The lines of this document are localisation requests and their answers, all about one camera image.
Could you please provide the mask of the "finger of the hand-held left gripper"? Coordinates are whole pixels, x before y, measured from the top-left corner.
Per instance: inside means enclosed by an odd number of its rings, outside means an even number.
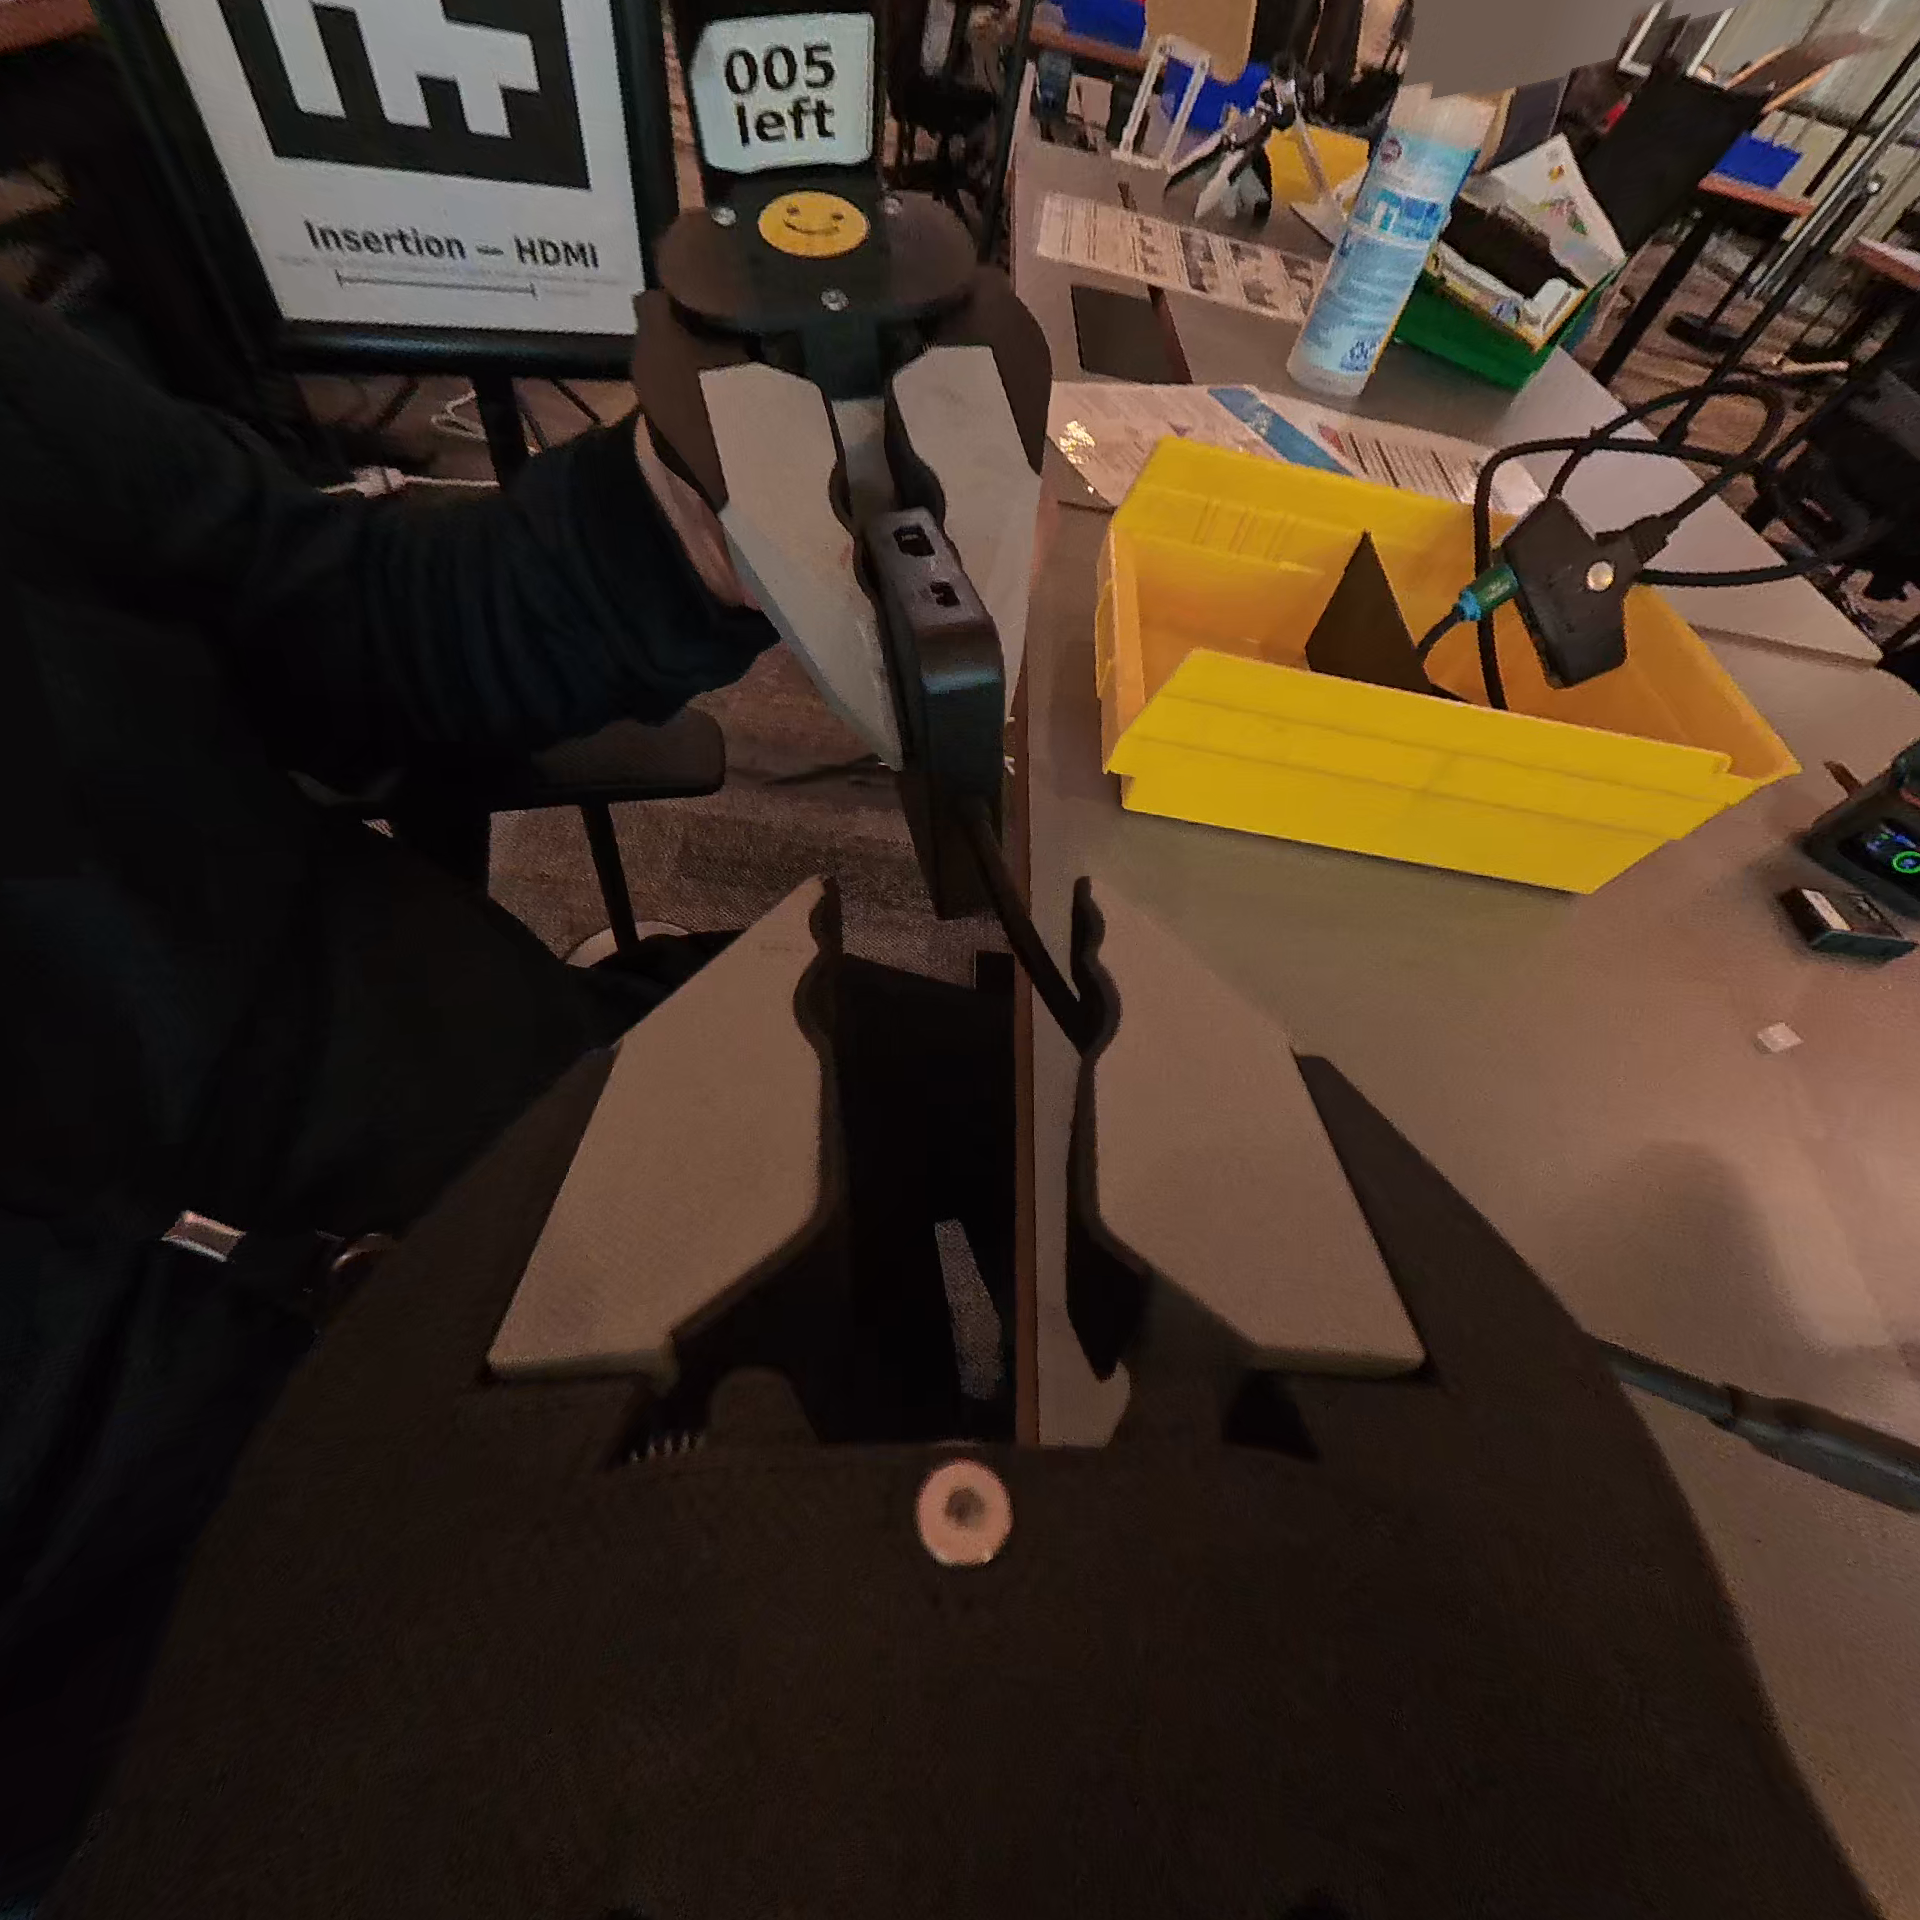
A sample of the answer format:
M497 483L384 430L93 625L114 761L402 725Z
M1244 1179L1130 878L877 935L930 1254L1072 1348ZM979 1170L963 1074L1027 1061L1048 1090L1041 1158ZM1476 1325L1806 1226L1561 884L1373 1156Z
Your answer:
M708 369L697 393L734 571L816 692L885 768L904 765L879 619L833 507L842 444L827 397L768 365Z
M993 622L1002 717L1025 657L1041 471L1031 463L992 347L928 347L885 383L885 465L901 507L924 507Z

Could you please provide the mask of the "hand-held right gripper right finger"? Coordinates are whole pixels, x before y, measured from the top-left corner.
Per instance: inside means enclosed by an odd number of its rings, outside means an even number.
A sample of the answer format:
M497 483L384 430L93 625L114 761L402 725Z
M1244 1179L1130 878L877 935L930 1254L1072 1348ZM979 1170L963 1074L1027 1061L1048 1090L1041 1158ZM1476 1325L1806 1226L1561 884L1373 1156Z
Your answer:
M1284 1025L1079 878L1068 1325L1097 1380L1411 1377L1425 1348Z

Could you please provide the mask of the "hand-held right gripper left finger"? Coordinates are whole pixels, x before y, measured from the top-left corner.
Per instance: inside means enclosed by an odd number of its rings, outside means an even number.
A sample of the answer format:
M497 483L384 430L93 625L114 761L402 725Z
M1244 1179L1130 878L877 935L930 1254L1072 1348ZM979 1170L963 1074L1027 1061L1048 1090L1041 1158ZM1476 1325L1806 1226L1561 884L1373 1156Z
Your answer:
M840 906L806 878L615 1045L494 1380L681 1380L823 1229L829 1062L803 994L842 955Z

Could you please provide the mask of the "black hdmi port hub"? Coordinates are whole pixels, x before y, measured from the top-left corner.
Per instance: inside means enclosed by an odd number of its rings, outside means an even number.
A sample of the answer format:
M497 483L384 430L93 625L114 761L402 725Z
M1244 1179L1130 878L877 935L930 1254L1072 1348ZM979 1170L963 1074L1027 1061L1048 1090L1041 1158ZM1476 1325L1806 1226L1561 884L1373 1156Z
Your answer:
M897 793L932 913L990 915L1043 1013L1083 1053L1089 1008L1052 960L1002 845L1006 674L995 621L924 508L871 518L856 576L876 613Z

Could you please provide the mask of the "yellow plastic bin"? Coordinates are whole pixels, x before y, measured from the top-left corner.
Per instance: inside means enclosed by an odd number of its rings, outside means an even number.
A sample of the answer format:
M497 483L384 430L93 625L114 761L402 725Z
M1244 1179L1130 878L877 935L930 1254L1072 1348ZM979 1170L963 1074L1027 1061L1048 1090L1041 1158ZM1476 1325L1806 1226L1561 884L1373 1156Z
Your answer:
M1556 689L1519 613L1411 651L1470 583L1466 503L1164 438L1097 563L1100 761L1121 807L1590 897L1802 763L1652 589L1625 661Z

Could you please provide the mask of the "metal hdmi port hub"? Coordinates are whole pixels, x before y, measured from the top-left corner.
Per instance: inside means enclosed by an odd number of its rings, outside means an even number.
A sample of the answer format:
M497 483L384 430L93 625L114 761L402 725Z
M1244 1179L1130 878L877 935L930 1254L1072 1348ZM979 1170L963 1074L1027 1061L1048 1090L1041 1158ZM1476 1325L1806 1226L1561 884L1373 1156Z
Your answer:
M1507 710L1497 657L1496 619L1515 608L1519 627L1549 689L1579 689L1605 678L1628 661L1625 604L1639 591L1741 591L1807 580L1861 560L1892 539L1898 515L1890 507L1828 508L1833 531L1807 535L1796 558L1776 557L1764 566L1687 571L1659 565L1679 529L1730 487L1750 480L1766 493L1785 471L1788 454L1802 453L1812 433L1788 430L1792 383L1778 374L1713 374L1625 406L1612 420L1579 435L1507 441L1491 450L1470 503L1476 572L1450 610L1418 643L1425 661L1457 628L1476 634L1476 661L1490 708ZM1759 422L1734 450L1690 444L1682 420L1715 400L1750 403ZM1506 535L1494 539L1494 485L1503 468L1558 459L1547 490ZM1704 468L1706 478L1674 504L1628 525L1595 532L1568 504L1572 474L1595 461L1655 461Z

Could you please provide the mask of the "person's left forearm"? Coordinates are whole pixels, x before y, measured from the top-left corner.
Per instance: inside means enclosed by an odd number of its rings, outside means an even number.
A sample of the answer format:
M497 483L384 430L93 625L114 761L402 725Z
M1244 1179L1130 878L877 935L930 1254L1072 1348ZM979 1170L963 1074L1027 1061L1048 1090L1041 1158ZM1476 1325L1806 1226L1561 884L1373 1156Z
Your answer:
M660 725L775 647L635 408L497 490L381 507L3 295L2 427L10 584L192 636L324 779Z

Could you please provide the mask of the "printed sheet in plastic sleeve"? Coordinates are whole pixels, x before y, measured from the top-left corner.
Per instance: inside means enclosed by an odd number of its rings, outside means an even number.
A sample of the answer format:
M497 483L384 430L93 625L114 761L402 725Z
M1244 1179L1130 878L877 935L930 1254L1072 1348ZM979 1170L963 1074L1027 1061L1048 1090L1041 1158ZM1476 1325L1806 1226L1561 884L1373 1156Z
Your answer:
M1057 191L1040 204L1036 253L1280 325L1304 325L1324 276L1304 256Z

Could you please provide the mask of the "white black hand tool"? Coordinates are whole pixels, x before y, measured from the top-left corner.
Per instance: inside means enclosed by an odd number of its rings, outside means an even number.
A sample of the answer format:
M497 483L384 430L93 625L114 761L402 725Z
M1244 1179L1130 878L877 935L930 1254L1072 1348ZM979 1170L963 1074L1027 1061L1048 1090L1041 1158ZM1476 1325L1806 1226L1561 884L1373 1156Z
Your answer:
M1198 180L1194 215L1199 222L1213 215L1262 221L1275 204L1274 138L1290 147L1305 180L1302 201L1291 207L1329 203L1332 180L1313 145L1295 77L1271 71L1247 109L1231 109L1221 125L1204 136L1166 173L1174 191Z

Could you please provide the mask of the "blue white wipes canister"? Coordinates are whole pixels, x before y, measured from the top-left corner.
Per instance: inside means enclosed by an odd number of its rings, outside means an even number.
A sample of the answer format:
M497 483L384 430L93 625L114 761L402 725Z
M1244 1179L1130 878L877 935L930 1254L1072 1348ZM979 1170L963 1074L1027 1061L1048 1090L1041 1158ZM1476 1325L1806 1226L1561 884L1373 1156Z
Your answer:
M1307 395L1369 383L1496 121L1497 95L1404 85L1288 356Z

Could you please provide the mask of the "green plastic bin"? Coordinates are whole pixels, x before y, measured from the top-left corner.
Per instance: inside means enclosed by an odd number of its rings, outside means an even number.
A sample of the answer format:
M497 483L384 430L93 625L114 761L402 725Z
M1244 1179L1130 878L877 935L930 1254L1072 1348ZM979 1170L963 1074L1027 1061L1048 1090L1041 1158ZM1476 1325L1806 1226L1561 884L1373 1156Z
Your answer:
M1389 340L1515 393L1623 268L1568 136L1549 135L1463 182Z

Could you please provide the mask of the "small black battery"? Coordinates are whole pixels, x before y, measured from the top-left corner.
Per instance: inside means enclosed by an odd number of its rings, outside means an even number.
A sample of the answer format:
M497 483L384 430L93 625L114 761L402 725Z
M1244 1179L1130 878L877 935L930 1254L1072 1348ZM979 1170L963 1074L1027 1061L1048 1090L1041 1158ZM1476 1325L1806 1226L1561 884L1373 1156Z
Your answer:
M1809 952L1874 967L1916 952L1916 938L1861 892L1796 884L1778 892L1778 906Z

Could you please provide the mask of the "black charging case with display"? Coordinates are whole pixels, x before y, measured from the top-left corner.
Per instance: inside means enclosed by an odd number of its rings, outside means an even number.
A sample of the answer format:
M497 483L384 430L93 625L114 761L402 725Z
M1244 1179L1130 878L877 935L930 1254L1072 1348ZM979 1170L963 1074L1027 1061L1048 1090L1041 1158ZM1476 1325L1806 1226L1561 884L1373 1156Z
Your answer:
M1869 780L1825 763L1838 800L1796 845L1817 868L1900 921L1918 921L1918 743Z

